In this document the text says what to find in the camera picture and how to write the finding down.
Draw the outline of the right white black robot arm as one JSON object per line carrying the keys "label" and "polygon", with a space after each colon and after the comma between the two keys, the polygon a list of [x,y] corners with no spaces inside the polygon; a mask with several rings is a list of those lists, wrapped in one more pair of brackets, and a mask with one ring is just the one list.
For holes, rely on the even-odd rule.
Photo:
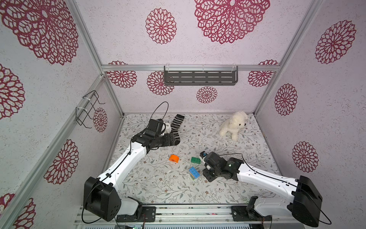
{"label": "right white black robot arm", "polygon": [[292,216],[300,223],[319,226],[323,198],[312,180],[305,176],[298,179],[266,172],[249,165],[243,158],[222,158],[215,152],[201,152],[205,163],[204,177],[212,182],[218,177],[250,183],[271,191],[279,198],[265,200],[251,197],[247,209],[256,216]]}

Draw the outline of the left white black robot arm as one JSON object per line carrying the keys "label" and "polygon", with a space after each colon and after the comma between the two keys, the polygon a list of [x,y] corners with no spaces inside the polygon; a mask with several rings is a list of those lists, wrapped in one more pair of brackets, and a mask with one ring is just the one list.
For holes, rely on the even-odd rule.
{"label": "left white black robot arm", "polygon": [[120,215],[140,218],[141,203],[133,198],[122,198],[118,191],[133,167],[153,149],[177,146],[177,132],[149,136],[138,133],[132,137],[126,151],[97,178],[89,177],[84,184],[83,210],[105,221]]}

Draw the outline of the light blue long lego brick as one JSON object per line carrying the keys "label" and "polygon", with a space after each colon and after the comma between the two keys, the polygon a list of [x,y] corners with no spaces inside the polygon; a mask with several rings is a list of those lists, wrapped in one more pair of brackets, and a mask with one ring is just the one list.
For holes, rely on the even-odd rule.
{"label": "light blue long lego brick", "polygon": [[189,174],[191,177],[194,177],[195,179],[200,177],[200,173],[194,167],[189,169]]}

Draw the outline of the green long lego brick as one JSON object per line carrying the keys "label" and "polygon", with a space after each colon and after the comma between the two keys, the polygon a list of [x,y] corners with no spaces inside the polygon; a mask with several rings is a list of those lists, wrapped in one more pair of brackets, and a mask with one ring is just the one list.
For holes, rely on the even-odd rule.
{"label": "green long lego brick", "polygon": [[199,165],[199,164],[201,164],[201,159],[198,157],[191,157],[191,163]]}

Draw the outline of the orange lego brick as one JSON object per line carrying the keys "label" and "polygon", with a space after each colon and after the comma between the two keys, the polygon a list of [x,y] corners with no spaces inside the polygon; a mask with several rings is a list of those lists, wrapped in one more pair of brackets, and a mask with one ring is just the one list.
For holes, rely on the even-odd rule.
{"label": "orange lego brick", "polygon": [[179,156],[177,156],[177,155],[171,155],[171,156],[169,157],[169,161],[174,162],[174,163],[178,163],[178,162],[179,162],[179,160],[180,160],[180,158],[179,158]]}

